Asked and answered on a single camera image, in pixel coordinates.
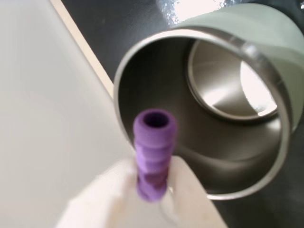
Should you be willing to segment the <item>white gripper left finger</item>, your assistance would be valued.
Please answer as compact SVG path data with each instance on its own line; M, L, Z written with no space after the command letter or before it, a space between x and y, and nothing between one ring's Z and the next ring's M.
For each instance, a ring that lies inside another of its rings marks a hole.
M134 158L123 159L70 200L57 228L141 228Z

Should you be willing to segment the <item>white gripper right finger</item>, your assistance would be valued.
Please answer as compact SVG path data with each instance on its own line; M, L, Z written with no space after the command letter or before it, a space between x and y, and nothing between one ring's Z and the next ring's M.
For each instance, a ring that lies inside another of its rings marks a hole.
M179 156L172 156L167 184L163 212L175 227L227 227L194 172Z

